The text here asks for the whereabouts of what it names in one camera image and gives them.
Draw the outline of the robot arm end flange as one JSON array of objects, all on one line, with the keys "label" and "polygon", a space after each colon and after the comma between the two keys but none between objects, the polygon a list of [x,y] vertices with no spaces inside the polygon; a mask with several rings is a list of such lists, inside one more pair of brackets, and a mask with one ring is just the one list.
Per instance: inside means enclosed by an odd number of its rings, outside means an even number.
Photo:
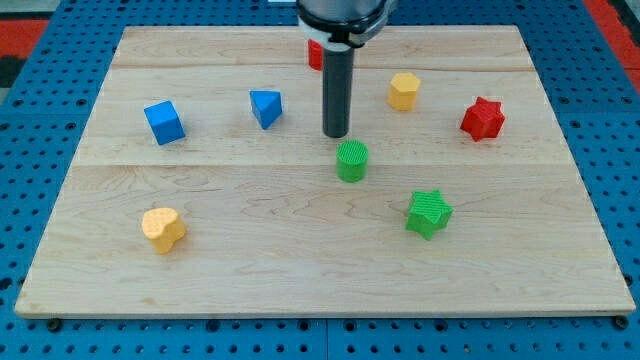
[{"label": "robot arm end flange", "polygon": [[363,47],[388,23],[398,0],[297,0],[300,29],[325,49]]}]

